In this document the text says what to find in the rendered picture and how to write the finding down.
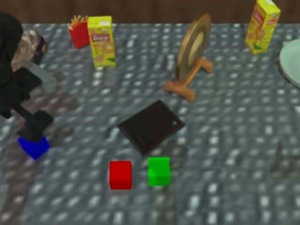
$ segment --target black square object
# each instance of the black square object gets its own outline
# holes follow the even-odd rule
[[[158,100],[120,123],[118,128],[144,155],[184,126],[169,107]]]

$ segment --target carton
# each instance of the carton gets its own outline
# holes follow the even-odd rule
[[[112,17],[89,17],[88,31],[94,66],[96,68],[115,67],[116,60]]]
[[[245,40],[253,54],[267,51],[279,16],[280,9],[271,0],[257,0]]]

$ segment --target wooden wall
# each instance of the wooden wall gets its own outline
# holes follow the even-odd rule
[[[280,23],[300,23],[300,0],[274,0]],[[23,23],[67,23],[73,15],[111,15],[114,23],[248,23],[255,0],[2,0],[0,11]]]

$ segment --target gray woven surface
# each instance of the gray woven surface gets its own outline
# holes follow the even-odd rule
[[[193,103],[163,91],[188,25],[117,25],[117,67],[99,69],[89,47],[72,48],[65,25],[34,28],[49,43],[42,67],[60,86],[36,90],[26,107],[55,116],[54,147],[32,162],[15,143],[22,121],[1,119],[0,224],[299,224],[300,90],[276,58],[300,38],[300,24],[279,25],[257,56],[244,44],[246,26],[213,25],[204,56],[215,71],[193,80]],[[153,152],[172,157],[165,188],[147,186],[146,160],[116,128],[158,99],[186,123]],[[108,162],[117,159],[133,163],[131,191],[109,190]]]

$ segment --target wooden base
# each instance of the wooden base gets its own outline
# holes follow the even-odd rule
[[[214,69],[213,63],[205,59],[198,59],[196,65],[197,66],[195,66],[191,75],[184,83],[168,81],[164,86],[164,90],[173,92],[179,96],[184,97],[187,101],[193,102],[195,99],[195,91],[188,88],[189,84],[201,68],[203,68],[208,73],[212,73]]]

